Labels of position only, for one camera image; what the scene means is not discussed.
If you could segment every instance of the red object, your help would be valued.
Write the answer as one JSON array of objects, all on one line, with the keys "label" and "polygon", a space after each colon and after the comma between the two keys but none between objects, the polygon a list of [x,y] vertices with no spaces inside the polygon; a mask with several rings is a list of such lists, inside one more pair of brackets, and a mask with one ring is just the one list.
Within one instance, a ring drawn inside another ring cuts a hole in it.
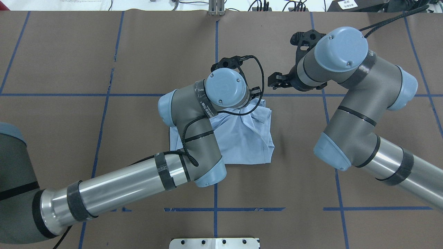
[{"label": "red object", "polygon": [[0,1],[0,10],[9,10],[6,5],[4,5],[1,1]]}]

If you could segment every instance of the blue end cap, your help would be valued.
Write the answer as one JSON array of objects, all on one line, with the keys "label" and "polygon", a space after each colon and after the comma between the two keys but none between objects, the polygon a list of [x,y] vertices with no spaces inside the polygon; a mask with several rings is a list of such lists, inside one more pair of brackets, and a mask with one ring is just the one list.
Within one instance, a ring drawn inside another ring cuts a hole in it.
[{"label": "blue end cap", "polygon": [[177,89],[160,97],[158,103],[160,117],[162,117],[163,122],[169,127],[175,127],[171,113],[172,97],[175,91],[177,91]]},{"label": "blue end cap", "polygon": [[13,126],[12,124],[0,122],[0,133],[18,138],[26,144],[26,141],[23,138],[23,135],[20,132],[20,130],[17,127]]},{"label": "blue end cap", "polygon": [[211,75],[205,83],[205,91],[209,100],[222,107],[233,107],[240,104],[247,90],[245,79],[238,72],[229,68],[219,68]]},{"label": "blue end cap", "polygon": [[342,73],[357,68],[368,54],[368,41],[353,27],[339,27],[322,37],[314,49],[324,69]]},{"label": "blue end cap", "polygon": [[345,171],[351,167],[351,162],[335,142],[324,132],[314,147],[314,154],[332,167]]},{"label": "blue end cap", "polygon": [[395,100],[392,106],[388,107],[390,111],[397,111],[403,108],[415,96],[418,88],[417,79],[400,66],[397,67],[401,71],[401,88],[397,100]]},{"label": "blue end cap", "polygon": [[198,187],[207,187],[219,183],[226,177],[226,167],[223,158],[218,161],[206,174],[195,180]]}]

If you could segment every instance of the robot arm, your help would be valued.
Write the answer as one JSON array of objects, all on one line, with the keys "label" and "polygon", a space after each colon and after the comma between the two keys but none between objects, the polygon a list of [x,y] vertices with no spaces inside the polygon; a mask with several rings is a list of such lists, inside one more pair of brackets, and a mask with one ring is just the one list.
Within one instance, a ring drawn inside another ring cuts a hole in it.
[{"label": "robot arm", "polygon": [[[443,170],[373,133],[385,110],[399,110],[417,91],[417,80],[368,50],[360,31],[341,27],[329,34],[298,32],[296,65],[274,73],[268,86],[321,89],[333,80],[348,89],[318,140],[314,153],[341,171],[351,165],[398,186],[443,211]],[[309,46],[307,51],[299,51]]]},{"label": "robot arm", "polygon": [[20,131],[0,123],[0,242],[25,244],[63,234],[67,227],[128,203],[194,181],[220,182],[226,168],[210,121],[217,111],[243,108],[251,98],[244,78],[229,68],[162,96],[163,121],[177,126],[184,152],[161,152],[133,165],[60,190],[40,190]]}]

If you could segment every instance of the white paper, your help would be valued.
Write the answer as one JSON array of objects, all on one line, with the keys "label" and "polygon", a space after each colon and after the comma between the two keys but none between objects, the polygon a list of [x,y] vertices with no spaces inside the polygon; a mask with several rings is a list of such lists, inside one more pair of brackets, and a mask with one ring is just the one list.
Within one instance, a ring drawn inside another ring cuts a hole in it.
[{"label": "white paper", "polygon": [[358,7],[358,5],[355,3],[354,0],[340,1],[340,2],[338,2],[338,4],[340,5],[340,8],[342,8],[342,9],[351,9],[351,8]]}]

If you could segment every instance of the blue cloth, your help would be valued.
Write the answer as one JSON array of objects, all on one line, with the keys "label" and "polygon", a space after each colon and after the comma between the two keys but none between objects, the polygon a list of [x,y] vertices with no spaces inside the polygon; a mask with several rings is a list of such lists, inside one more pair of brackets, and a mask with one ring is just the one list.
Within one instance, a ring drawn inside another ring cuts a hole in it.
[{"label": "blue cloth", "polygon": [[[243,109],[226,108],[233,113],[245,113],[257,104],[258,99]],[[257,109],[245,116],[220,113],[210,119],[215,138],[225,164],[270,163],[274,144],[271,138],[271,110],[262,99]],[[177,127],[169,128],[170,150],[183,148]]]}]

